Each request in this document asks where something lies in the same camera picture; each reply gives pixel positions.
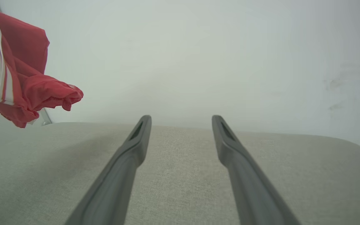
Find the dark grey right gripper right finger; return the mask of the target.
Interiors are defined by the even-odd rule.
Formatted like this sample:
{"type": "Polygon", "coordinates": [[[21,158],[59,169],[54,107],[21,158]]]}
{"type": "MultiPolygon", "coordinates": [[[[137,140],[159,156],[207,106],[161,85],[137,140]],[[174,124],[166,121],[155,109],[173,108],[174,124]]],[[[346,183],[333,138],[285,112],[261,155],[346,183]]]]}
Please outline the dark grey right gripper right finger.
{"type": "Polygon", "coordinates": [[[219,161],[227,168],[241,225],[300,222],[220,115],[212,117],[219,161]]]}

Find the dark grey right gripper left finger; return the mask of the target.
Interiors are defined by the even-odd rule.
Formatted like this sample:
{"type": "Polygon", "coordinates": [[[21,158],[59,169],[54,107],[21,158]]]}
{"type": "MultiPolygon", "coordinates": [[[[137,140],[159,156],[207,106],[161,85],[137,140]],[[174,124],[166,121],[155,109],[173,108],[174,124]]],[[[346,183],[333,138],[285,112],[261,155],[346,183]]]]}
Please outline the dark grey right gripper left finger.
{"type": "Polygon", "coordinates": [[[152,126],[144,115],[66,221],[66,225],[123,225],[137,168],[144,162],[152,126]]]}

